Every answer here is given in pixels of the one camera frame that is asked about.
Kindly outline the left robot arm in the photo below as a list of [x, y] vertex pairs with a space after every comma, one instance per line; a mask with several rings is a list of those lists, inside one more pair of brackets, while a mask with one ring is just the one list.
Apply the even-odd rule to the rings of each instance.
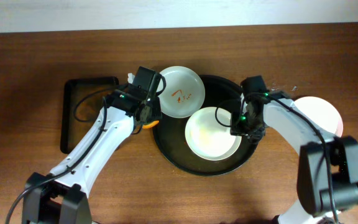
[[33, 173], [19, 198], [23, 223], [93, 223], [92, 186], [113, 152], [143, 125], [161, 119], [159, 84], [165, 78], [139, 67], [133, 81], [103, 97], [103, 107], [83, 139], [48, 175]]

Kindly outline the white plate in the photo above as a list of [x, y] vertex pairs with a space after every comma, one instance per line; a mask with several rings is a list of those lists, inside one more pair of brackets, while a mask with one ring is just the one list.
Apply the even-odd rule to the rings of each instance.
[[166, 87], [159, 95], [162, 113], [172, 118], [187, 118], [198, 111], [205, 99], [205, 88], [201, 77], [193, 70], [172, 66], [160, 74]]
[[230, 112], [216, 107], [198, 110], [185, 126], [185, 139], [198, 157], [208, 161], [220, 161], [232, 156], [239, 148], [242, 138], [232, 136], [225, 127], [231, 121]]
[[295, 106], [324, 130], [342, 136], [341, 115], [330, 102], [315, 96], [304, 96], [295, 100]]

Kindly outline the white plate bottom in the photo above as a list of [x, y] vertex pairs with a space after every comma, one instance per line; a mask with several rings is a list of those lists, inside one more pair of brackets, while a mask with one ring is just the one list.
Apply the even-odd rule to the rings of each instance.
[[220, 161], [232, 156], [239, 148], [242, 138], [232, 136], [225, 127], [231, 121], [230, 112], [216, 107], [198, 110], [185, 126], [185, 139], [198, 157], [208, 161]]

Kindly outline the green orange sponge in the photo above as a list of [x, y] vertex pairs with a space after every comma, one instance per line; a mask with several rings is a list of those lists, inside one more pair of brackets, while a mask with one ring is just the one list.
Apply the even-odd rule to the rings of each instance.
[[150, 129], [150, 128], [153, 128], [154, 126], [156, 126], [157, 124], [159, 124], [159, 120], [153, 121], [153, 122], [148, 123], [148, 124], [144, 124], [142, 126], [142, 128], [143, 129]]

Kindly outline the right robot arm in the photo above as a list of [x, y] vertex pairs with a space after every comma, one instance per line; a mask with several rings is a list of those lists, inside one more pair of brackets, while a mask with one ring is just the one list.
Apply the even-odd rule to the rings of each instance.
[[282, 91], [269, 91], [261, 76], [241, 82], [240, 110], [230, 133], [258, 144], [276, 130], [298, 154], [298, 200], [272, 223], [339, 223], [338, 213], [358, 205], [358, 142], [338, 137], [302, 113]]

